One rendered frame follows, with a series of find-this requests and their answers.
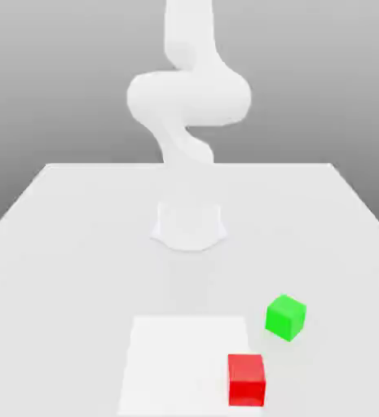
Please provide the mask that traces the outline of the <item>small green cube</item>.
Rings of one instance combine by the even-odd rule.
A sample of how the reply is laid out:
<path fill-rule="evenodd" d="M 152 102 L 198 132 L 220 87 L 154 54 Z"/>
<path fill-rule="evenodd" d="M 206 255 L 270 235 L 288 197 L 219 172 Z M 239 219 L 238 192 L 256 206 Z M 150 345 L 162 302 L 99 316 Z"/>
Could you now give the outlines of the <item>small green cube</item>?
<path fill-rule="evenodd" d="M 288 295 L 280 295 L 268 306 L 265 328 L 283 340 L 292 341 L 303 329 L 306 305 Z"/>

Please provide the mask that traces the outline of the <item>small red cube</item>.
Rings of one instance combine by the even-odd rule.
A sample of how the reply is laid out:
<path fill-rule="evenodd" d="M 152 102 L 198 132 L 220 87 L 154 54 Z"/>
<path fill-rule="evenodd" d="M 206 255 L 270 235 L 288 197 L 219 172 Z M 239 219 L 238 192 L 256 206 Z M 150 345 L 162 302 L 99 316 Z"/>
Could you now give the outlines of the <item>small red cube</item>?
<path fill-rule="evenodd" d="M 261 354 L 227 355 L 227 391 L 229 406 L 263 407 L 267 379 Z"/>

